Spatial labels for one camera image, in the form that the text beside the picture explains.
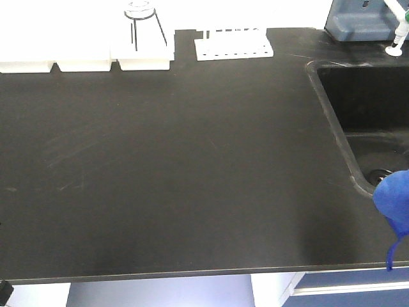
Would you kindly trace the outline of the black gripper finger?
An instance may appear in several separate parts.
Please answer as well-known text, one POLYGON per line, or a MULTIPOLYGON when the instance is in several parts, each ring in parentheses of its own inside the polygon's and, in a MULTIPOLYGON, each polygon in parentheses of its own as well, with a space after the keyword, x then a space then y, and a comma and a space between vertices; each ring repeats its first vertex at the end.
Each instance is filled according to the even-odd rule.
POLYGON ((0 304, 6 304, 10 299, 14 287, 9 281, 1 280, 0 282, 0 304))

